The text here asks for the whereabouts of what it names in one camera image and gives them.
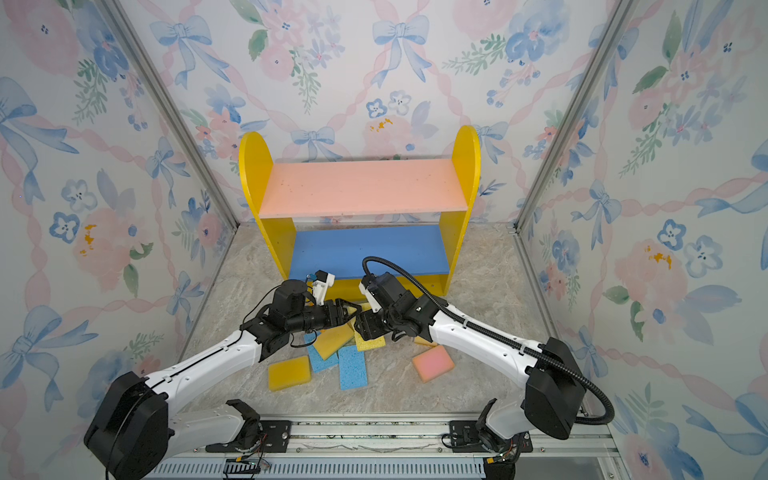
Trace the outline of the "bright yellow cellulose sponge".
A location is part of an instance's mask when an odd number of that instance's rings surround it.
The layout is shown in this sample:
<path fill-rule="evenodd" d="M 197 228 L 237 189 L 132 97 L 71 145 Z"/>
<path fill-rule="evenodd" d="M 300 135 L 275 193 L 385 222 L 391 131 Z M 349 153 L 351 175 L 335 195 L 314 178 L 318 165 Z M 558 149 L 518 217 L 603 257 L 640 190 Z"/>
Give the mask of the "bright yellow cellulose sponge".
<path fill-rule="evenodd" d="M 370 351 L 386 346 L 386 339 L 383 336 L 373 340 L 364 340 L 357 330 L 353 330 L 353 333 L 355 346 L 359 352 Z"/>

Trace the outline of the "yellow sponge with green back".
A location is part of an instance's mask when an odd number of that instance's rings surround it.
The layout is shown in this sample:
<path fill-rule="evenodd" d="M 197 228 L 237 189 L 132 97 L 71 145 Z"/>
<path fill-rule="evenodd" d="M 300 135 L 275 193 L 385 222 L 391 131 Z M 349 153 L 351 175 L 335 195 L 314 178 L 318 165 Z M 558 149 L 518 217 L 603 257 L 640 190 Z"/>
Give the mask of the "yellow sponge with green back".
<path fill-rule="evenodd" d="M 313 343 L 320 358 L 325 361 L 354 338 L 354 330 L 348 324 L 326 329 Z"/>

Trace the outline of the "yellow pink blue toy shelf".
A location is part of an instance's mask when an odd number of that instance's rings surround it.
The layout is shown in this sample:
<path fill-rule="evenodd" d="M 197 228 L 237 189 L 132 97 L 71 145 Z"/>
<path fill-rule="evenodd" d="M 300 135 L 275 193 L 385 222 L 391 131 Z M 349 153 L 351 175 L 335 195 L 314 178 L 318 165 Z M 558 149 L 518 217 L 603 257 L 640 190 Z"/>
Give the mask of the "yellow pink blue toy shelf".
<path fill-rule="evenodd" d="M 318 270 L 334 275 L 332 298 L 360 300 L 367 256 L 406 270 L 402 284 L 447 294 L 467 232 L 482 170 L 477 131 L 458 130 L 446 159 L 276 163 L 258 133 L 239 148 L 243 193 L 285 280 Z M 434 224 L 300 231 L 302 218 L 436 213 Z"/>

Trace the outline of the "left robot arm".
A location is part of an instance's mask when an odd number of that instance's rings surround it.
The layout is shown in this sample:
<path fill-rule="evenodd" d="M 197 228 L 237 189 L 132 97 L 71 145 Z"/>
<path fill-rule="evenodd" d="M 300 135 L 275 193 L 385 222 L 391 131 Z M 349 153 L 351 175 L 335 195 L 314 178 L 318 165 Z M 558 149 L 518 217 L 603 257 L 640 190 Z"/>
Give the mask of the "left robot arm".
<path fill-rule="evenodd" d="M 240 399 L 212 410 L 183 408 L 234 373 L 250 368 L 288 345 L 298 333 L 348 326 L 362 307 L 315 296 L 300 280 L 269 290 L 224 340 L 189 359 L 140 376 L 117 377 L 84 435 L 86 448 L 106 478 L 141 479 L 163 460 L 208 445 L 245 454 L 267 435 L 256 410 Z"/>

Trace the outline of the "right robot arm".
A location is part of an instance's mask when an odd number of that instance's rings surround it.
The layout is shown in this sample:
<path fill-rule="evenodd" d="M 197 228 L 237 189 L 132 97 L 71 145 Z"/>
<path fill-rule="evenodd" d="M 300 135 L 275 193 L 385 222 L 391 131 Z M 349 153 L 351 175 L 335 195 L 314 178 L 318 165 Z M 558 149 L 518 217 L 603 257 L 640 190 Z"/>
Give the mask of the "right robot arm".
<path fill-rule="evenodd" d="M 356 315 L 365 340 L 386 334 L 422 338 L 491 366 L 522 389 L 506 403 L 490 400 L 475 423 L 477 438 L 460 444 L 500 452 L 531 430 L 566 440 L 575 425 L 603 425 L 614 410 L 584 375 L 568 347 L 513 336 L 484 324 L 442 298 L 408 294 L 389 306 L 373 303 Z"/>

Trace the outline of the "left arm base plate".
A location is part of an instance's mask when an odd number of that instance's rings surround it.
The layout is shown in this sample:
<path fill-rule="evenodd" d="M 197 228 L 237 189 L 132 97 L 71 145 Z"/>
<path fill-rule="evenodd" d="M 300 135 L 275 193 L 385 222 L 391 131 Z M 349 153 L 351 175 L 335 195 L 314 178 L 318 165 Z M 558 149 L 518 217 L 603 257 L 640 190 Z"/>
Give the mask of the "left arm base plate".
<path fill-rule="evenodd" d="M 235 439 L 228 443 L 207 445 L 206 453 L 254 452 L 285 453 L 291 437 L 293 423 L 290 420 L 248 421 Z"/>

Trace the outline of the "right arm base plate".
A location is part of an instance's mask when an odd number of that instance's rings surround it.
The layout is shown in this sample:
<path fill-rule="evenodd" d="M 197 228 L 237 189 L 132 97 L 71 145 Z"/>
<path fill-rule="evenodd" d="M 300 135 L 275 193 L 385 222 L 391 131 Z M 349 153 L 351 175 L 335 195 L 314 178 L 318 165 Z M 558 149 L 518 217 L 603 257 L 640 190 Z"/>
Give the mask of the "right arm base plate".
<path fill-rule="evenodd" d="M 533 445 L 528 432 L 516 434 L 504 440 L 487 427 L 478 428 L 476 420 L 451 420 L 448 432 L 443 434 L 441 442 L 453 453 L 488 453 L 506 452 L 531 453 Z"/>

